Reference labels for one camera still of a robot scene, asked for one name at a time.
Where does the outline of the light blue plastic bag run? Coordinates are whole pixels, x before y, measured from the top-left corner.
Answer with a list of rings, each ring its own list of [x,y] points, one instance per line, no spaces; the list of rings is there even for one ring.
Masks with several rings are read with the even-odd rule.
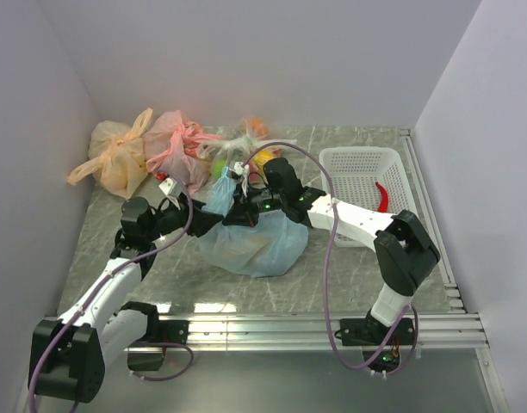
[[[280,210],[255,226],[218,223],[198,238],[202,257],[215,267],[253,278],[285,274],[307,247],[308,229]]]

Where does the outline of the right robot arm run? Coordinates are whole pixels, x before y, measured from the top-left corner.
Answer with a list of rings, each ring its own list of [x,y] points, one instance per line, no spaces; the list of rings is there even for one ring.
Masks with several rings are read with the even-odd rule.
[[[296,224],[329,230],[374,251],[383,287],[369,311],[367,332],[374,342],[389,342],[398,330],[395,320],[440,261],[437,246],[418,216],[409,210],[371,211],[304,186],[283,157],[267,162],[263,172],[267,186],[249,188],[248,167],[237,162],[225,169],[237,187],[224,224],[253,227],[261,214],[277,210]]]

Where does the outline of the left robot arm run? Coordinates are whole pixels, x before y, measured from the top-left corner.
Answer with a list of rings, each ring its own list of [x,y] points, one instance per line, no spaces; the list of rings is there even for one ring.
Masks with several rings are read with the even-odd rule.
[[[88,403],[101,388],[106,368],[131,343],[151,346],[161,336],[155,305],[126,303],[160,252],[156,241],[176,231],[200,237],[223,220],[200,201],[181,194],[153,207],[143,197],[125,201],[121,227],[101,275],[69,310],[34,328],[28,374],[29,409],[48,396]]]

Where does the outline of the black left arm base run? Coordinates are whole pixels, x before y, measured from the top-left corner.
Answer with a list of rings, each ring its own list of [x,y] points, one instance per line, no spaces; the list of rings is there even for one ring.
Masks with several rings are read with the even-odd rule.
[[[127,350],[127,367],[135,373],[157,372],[168,351],[187,346],[188,333],[187,320],[160,321],[155,336],[141,338]]]

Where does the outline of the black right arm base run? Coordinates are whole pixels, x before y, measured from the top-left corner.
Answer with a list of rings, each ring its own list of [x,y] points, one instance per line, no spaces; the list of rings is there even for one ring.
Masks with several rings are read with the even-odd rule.
[[[370,314],[366,318],[341,318],[340,329],[334,337],[343,347],[374,347],[382,343],[390,328],[374,320]],[[419,321],[403,317],[396,325],[381,352],[367,365],[371,373],[387,377],[400,369],[417,353],[419,341]]]

